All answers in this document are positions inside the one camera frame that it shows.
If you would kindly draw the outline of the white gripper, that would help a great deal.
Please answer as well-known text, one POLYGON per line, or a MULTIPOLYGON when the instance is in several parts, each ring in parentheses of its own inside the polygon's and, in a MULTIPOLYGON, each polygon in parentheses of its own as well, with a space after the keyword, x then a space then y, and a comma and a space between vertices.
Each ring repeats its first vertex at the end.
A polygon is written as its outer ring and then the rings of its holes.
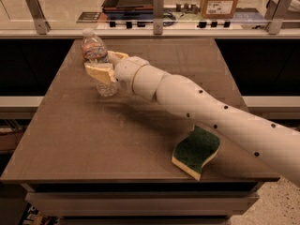
POLYGON ((108 51, 108 63, 85 63, 84 66, 90 77, 105 84, 117 81, 121 90, 132 94, 135 75, 148 64, 138 56, 128 57, 127 53, 108 51))

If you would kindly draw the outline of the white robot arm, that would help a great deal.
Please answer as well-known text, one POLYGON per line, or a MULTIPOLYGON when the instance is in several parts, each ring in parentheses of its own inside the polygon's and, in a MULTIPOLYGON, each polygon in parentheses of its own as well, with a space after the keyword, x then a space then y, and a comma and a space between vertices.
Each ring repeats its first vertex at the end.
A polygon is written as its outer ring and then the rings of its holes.
POLYGON ((204 123, 300 186, 299 131, 227 105, 189 78, 153 67, 140 57, 109 51, 106 58, 105 63, 86 62, 87 74, 101 83, 116 82, 168 113, 204 123))

